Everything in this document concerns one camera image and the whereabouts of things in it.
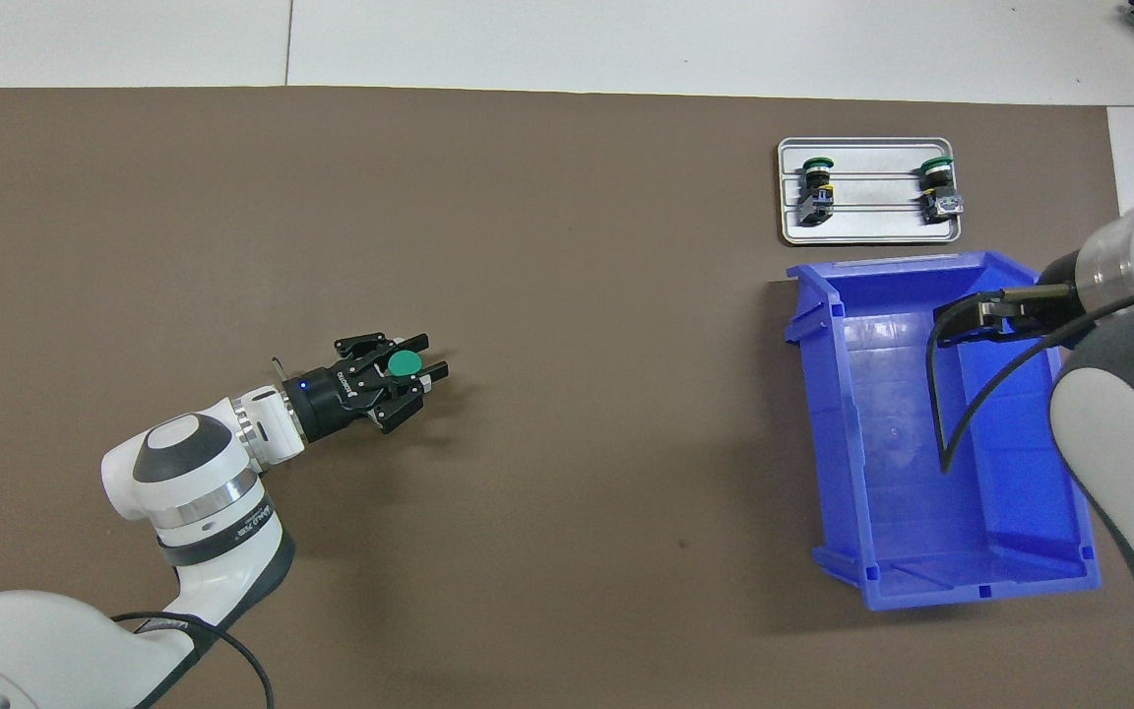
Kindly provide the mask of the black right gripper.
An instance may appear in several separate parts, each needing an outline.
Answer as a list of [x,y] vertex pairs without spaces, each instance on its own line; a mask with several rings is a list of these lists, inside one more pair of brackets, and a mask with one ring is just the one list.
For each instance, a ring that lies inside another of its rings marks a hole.
[[968,294],[936,309],[936,343],[1035,340],[1084,314],[1072,286]]

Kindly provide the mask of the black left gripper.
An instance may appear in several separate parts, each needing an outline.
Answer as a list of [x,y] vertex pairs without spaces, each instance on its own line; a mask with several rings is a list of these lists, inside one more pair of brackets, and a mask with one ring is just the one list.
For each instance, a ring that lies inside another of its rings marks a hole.
[[340,358],[365,360],[361,368],[382,368],[395,375],[374,390],[359,387],[364,375],[350,372],[352,366],[337,362],[329,368],[314,368],[293,377],[293,412],[301,423],[306,444],[350,427],[370,410],[370,421],[388,434],[401,427],[423,408],[426,394],[435,382],[450,375],[449,363],[435,362],[423,368],[421,352],[428,351],[429,336],[390,338],[384,335],[359,335],[335,341]]

